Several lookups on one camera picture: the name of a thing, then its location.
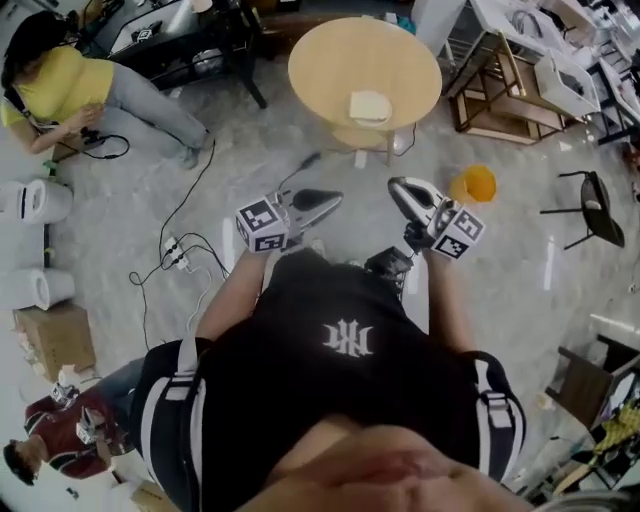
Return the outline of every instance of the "maroon shirt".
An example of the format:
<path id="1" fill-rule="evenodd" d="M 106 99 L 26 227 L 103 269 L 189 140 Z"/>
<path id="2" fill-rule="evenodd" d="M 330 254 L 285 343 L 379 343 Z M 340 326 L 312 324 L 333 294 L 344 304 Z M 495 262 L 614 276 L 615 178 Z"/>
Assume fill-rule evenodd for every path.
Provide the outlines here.
<path id="1" fill-rule="evenodd" d="M 93 388 L 78 395 L 74 404 L 65 410 L 60 410 L 49 396 L 29 405 L 25 411 L 25 422 L 34 421 L 34 415 L 45 413 L 38 420 L 31 434 L 39 435 L 47 445 L 49 457 L 53 458 L 62 453 L 85 452 L 90 446 L 85 445 L 76 435 L 76 423 L 80 421 L 82 408 L 87 407 L 100 412 L 107 422 L 107 433 L 111 439 L 117 436 L 117 427 L 111 408 L 105 403 L 100 393 Z M 95 450 L 91 454 L 65 464 L 60 472 L 72 478 L 88 478 L 105 471 L 106 463 L 97 455 Z"/>

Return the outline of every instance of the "hand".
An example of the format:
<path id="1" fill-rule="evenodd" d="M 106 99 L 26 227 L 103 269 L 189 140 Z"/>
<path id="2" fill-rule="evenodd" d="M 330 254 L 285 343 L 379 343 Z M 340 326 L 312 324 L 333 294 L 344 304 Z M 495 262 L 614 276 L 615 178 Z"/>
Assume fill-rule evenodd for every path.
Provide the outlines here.
<path id="1" fill-rule="evenodd" d="M 419 221 L 409 222 L 404 230 L 404 241 L 414 252 L 422 252 L 429 249 L 435 239 L 427 232 L 427 228 Z"/>
<path id="2" fill-rule="evenodd" d="M 99 103 L 85 105 L 65 121 L 70 133 L 79 133 L 83 128 L 91 126 L 102 117 L 104 106 Z"/>

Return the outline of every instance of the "wire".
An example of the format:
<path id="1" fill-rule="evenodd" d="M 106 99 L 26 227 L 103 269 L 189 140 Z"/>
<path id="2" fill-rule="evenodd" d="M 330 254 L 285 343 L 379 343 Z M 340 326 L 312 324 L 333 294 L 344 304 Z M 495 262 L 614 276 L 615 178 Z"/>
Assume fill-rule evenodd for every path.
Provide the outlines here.
<path id="1" fill-rule="evenodd" d="M 418 123 L 413 123 L 413 130 L 412 130 L 412 140 L 411 140 L 411 144 L 409 144 L 406 149 L 402 152 L 402 153 L 396 153 L 394 151 L 393 156 L 400 158 L 403 157 L 404 155 L 407 154 L 407 151 L 409 151 L 413 146 L 416 145 L 416 128 L 418 127 Z M 367 151 L 368 153 L 387 153 L 388 150 L 386 149 L 352 149 L 349 151 L 339 151 L 339 150 L 329 150 L 329 151 L 333 151 L 334 153 L 340 153 L 342 155 L 351 155 L 352 153 L 355 153 L 356 151 Z"/>
<path id="2" fill-rule="evenodd" d="M 153 275 L 153 273 L 160 268 L 162 268 L 162 263 L 160 263 L 160 265 L 149 272 L 147 274 L 147 277 L 145 277 L 144 279 L 141 279 L 140 274 L 138 274 L 138 272 L 136 272 L 135 270 L 133 272 L 129 272 L 129 281 L 131 281 L 131 284 L 133 284 L 134 286 L 139 286 L 142 290 L 142 301 L 144 302 L 144 312 L 142 313 L 142 332 L 144 333 L 144 346 L 147 347 L 147 352 L 149 352 L 150 350 L 149 340 L 147 338 L 147 311 L 149 307 L 147 304 L 147 294 L 144 292 L 144 283 L 146 283 Z"/>
<path id="3" fill-rule="evenodd" d="M 200 298 L 198 299 L 198 305 L 196 306 L 195 311 L 191 314 L 191 316 L 189 317 L 189 320 L 187 320 L 187 333 L 191 332 L 191 321 L 198 314 L 198 311 L 200 311 L 200 306 L 202 305 L 202 299 L 204 299 L 205 295 L 209 293 L 209 290 L 211 290 L 211 284 L 213 283 L 213 279 L 211 278 L 211 272 L 209 272 L 209 269 L 207 268 L 197 267 L 193 270 L 187 269 L 187 273 L 195 274 L 198 270 L 206 270 L 207 275 L 209 276 L 209 285 L 207 286 L 207 289 L 204 292 L 202 292 L 202 295 L 200 295 Z"/>
<path id="4" fill-rule="evenodd" d="M 298 166 L 298 168 L 280 182 L 280 185 L 278 185 L 278 189 L 277 189 L 278 192 L 282 190 L 282 186 L 289 180 L 289 178 L 293 178 L 300 171 L 304 171 L 305 169 L 308 169 L 309 167 L 311 167 L 316 160 L 320 159 L 321 156 L 322 155 L 320 154 L 320 152 L 316 151 L 315 153 L 311 153 L 307 158 L 305 158 L 302 162 L 300 162 L 300 165 Z"/>
<path id="5" fill-rule="evenodd" d="M 167 249 L 164 253 L 162 252 L 162 239 L 164 237 L 164 230 L 167 227 L 167 224 L 169 223 L 169 221 L 186 204 L 187 200 L 191 196 L 191 193 L 196 188 L 196 185 L 200 182 L 200 180 L 202 179 L 202 176 L 204 175 L 204 173 L 211 166 L 211 162 L 213 161 L 213 156 L 215 154 L 215 150 L 216 150 L 216 141 L 214 139 L 213 147 L 211 148 L 211 155 L 209 156 L 209 161 L 207 162 L 207 165 L 200 171 L 200 173 L 198 174 L 197 178 L 195 179 L 195 181 L 193 182 L 193 184 L 191 185 L 191 187 L 187 191 L 187 194 L 185 195 L 184 199 L 180 202 L 180 204 L 176 207 L 176 209 L 173 210 L 171 215 L 169 215 L 167 220 L 164 221 L 164 223 L 162 224 L 162 227 L 160 228 L 160 235 L 158 236 L 158 261 L 159 261 L 158 265 L 155 268 L 153 268 L 145 276 L 144 279 L 142 279 L 140 274 L 138 272 L 136 272 L 136 271 L 133 271 L 133 272 L 129 273 L 129 281 L 131 282 L 131 284 L 133 284 L 134 286 L 139 286 L 140 289 L 142 290 L 142 300 L 144 302 L 144 311 L 143 311 L 143 314 L 142 314 L 142 331 L 144 333 L 144 344 L 145 344 L 145 347 L 147 348 L 147 352 L 150 350 L 150 348 L 149 348 L 149 339 L 148 339 L 148 335 L 147 335 L 147 313 L 148 313 L 148 310 L 149 310 L 149 306 L 148 306 L 148 303 L 147 303 L 147 295 L 146 295 L 146 292 L 145 292 L 145 289 L 144 289 L 144 285 L 156 271 L 158 271 L 158 270 L 167 271 L 167 270 L 173 268 L 174 266 L 176 266 L 178 264 L 178 262 L 180 261 L 180 258 L 176 258 L 176 259 L 172 259 L 171 263 L 169 263 L 168 265 L 165 264 L 166 263 L 166 259 L 168 257 L 171 258 L 171 254 L 172 254 L 173 250 L 172 249 Z M 188 236 L 195 236 L 195 237 L 199 238 L 200 240 L 202 240 L 204 242 L 204 244 L 206 246 L 205 245 L 200 245 L 200 244 L 193 244 L 193 245 L 187 247 L 186 249 L 184 249 L 184 251 L 182 253 L 183 256 L 187 255 L 188 253 L 190 253 L 191 251 L 193 251 L 195 249 L 201 249 L 201 250 L 211 254 L 215 258 L 216 263 L 218 264 L 218 266 L 220 267 L 220 272 L 222 274 L 222 278 L 223 279 L 227 279 L 227 277 L 229 277 L 229 271 L 222 264 L 222 261 L 218 257 L 218 254 L 216 253 L 215 249 L 211 246 L 209 241 L 204 236 L 202 236 L 200 233 L 195 233 L 195 232 L 185 233 L 182 236 L 180 236 L 179 238 L 177 238 L 177 243 L 179 244 L 180 242 L 182 242 Z M 196 272 L 196 270 L 198 270 L 200 268 L 204 268 L 204 267 L 197 267 L 195 270 L 190 270 L 187 267 L 187 273 L 193 274 L 194 272 Z M 207 274 L 209 275 L 209 286 L 207 287 L 207 290 L 198 299 L 198 306 L 197 306 L 196 310 L 194 311 L 194 313 L 189 317 L 189 320 L 187 321 L 187 332 L 190 331 L 191 322 L 193 321 L 193 318 L 195 317 L 195 315 L 197 315 L 198 311 L 200 310 L 200 306 L 202 305 L 203 298 L 210 291 L 211 286 L 212 286 L 213 278 L 211 276 L 211 272 L 208 269 L 205 269 L 205 270 L 207 270 Z"/>
<path id="6" fill-rule="evenodd" d="M 222 278 L 226 279 L 227 277 L 229 277 L 229 271 L 225 268 L 225 266 L 223 265 L 222 261 L 220 261 L 220 258 L 218 257 L 218 254 L 216 253 L 216 251 L 213 249 L 213 247 L 211 247 L 211 244 L 209 243 L 209 240 L 207 240 L 205 237 L 203 237 L 200 233 L 185 233 L 184 235 L 182 235 L 180 237 L 180 239 L 178 240 L 178 243 L 182 242 L 182 240 L 187 237 L 187 236 L 197 236 L 198 238 L 200 238 L 201 240 L 204 241 L 205 244 L 207 244 L 208 249 L 205 249 L 202 246 L 196 246 L 196 247 L 200 247 L 201 249 L 207 251 L 208 253 L 212 254 L 213 257 L 216 260 L 216 263 L 218 264 L 218 266 L 220 267 L 220 272 L 222 273 Z"/>
<path id="7" fill-rule="evenodd" d="M 207 162 L 207 165 L 205 165 L 204 169 L 200 171 L 200 174 L 198 174 L 198 177 L 193 182 L 193 185 L 191 185 L 191 188 L 188 190 L 187 195 L 184 196 L 184 199 L 182 200 L 182 202 L 178 205 L 178 207 L 175 210 L 173 210 L 173 213 L 169 215 L 167 220 L 164 221 L 164 224 L 162 224 L 162 227 L 160 228 L 160 236 L 158 237 L 158 258 L 162 258 L 162 237 L 164 235 L 164 228 L 167 227 L 167 224 L 169 224 L 169 221 L 173 219 L 175 214 L 180 211 L 180 208 L 182 208 L 185 205 L 185 203 L 187 202 L 187 199 L 189 199 L 189 196 L 191 195 L 191 192 L 193 192 L 193 189 L 196 188 L 196 185 L 198 183 L 200 183 L 200 180 L 202 179 L 203 174 L 206 172 L 206 170 L 211 165 L 211 162 L 213 161 L 213 155 L 215 154 L 215 152 L 216 152 L 216 141 L 214 139 L 213 148 L 211 148 L 211 156 L 209 157 L 209 161 Z"/>
<path id="8" fill-rule="evenodd" d="M 127 145 L 127 148 L 122 153 L 116 153 L 116 154 L 113 154 L 113 155 L 105 155 L 105 156 L 96 156 L 96 155 L 92 155 L 91 153 L 88 153 L 87 151 L 85 151 L 83 149 L 77 149 L 77 148 L 73 148 L 71 146 L 68 146 L 64 142 L 58 142 L 58 144 L 60 144 L 61 146 L 64 146 L 65 148 L 71 149 L 71 150 L 75 151 L 76 153 L 81 153 L 83 155 L 91 157 L 94 160 L 115 160 L 116 158 L 120 158 L 120 157 L 126 155 L 129 152 L 129 150 L 131 149 L 131 144 L 129 143 L 129 140 L 126 137 L 123 137 L 122 135 L 105 135 L 103 137 L 99 137 L 98 139 L 96 139 L 96 142 L 101 142 L 102 144 L 104 144 L 109 139 L 119 139 L 119 140 L 123 141 Z"/>

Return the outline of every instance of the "cardboard box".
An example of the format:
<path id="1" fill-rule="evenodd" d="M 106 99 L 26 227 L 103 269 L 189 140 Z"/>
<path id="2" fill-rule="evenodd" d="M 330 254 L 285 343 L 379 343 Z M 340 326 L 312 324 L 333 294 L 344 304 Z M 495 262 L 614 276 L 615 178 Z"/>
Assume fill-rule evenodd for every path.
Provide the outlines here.
<path id="1" fill-rule="evenodd" d="M 180 512 L 160 487 L 144 481 L 131 496 L 140 512 Z"/>
<path id="2" fill-rule="evenodd" d="M 75 365 L 75 371 L 80 372 L 96 363 L 87 312 L 80 306 L 65 302 L 49 311 L 20 309 L 14 316 L 18 331 L 26 333 L 49 381 L 58 379 L 63 365 Z"/>

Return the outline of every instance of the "black chair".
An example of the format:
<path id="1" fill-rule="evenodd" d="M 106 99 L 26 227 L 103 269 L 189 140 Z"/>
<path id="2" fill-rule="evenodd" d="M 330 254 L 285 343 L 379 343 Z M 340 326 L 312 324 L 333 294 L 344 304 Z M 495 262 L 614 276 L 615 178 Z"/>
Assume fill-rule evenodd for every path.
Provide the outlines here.
<path id="1" fill-rule="evenodd" d="M 580 188 L 580 208 L 564 210 L 541 210 L 541 215 L 550 213 L 582 213 L 587 224 L 587 236 L 565 246 L 564 250 L 571 249 L 593 236 L 602 238 L 613 245 L 624 247 L 624 233 L 615 220 L 611 218 L 609 208 L 609 193 L 602 180 L 595 172 L 571 172 L 559 174 L 559 178 L 566 176 L 584 175 L 584 181 Z"/>

